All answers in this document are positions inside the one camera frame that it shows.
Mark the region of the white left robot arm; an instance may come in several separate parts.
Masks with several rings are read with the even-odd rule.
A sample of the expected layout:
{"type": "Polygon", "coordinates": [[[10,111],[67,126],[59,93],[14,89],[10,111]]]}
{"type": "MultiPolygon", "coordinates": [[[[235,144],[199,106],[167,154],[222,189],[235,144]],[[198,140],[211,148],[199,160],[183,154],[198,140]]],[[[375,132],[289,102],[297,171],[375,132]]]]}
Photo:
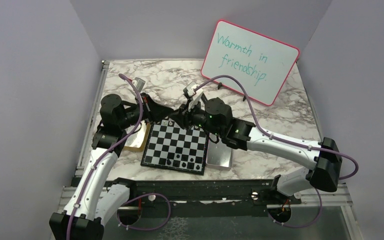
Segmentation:
{"type": "Polygon", "coordinates": [[[61,213],[54,212],[49,226],[56,240],[101,240],[107,222],[122,204],[132,205],[137,191],[125,184],[112,186],[101,196],[107,177],[121,155],[126,140],[142,121],[158,123],[174,109],[141,93],[135,103],[117,94],[100,102],[100,124],[92,138],[92,151],[83,175],[61,213]]]}

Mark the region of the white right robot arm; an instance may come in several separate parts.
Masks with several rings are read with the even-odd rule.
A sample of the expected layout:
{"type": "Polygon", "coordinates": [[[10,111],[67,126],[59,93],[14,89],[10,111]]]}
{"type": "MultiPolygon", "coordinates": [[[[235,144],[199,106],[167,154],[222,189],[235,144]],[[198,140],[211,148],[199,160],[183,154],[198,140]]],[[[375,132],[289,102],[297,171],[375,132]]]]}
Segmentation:
{"type": "Polygon", "coordinates": [[[268,196],[276,204],[309,188],[337,191],[343,160],[331,138],[318,142],[259,130],[255,123],[234,117],[232,108],[220,98],[208,100],[204,107],[197,104],[191,110],[182,104],[169,117],[183,129],[199,127],[217,136],[231,149],[264,152],[300,164],[301,169],[274,178],[268,196]]]}

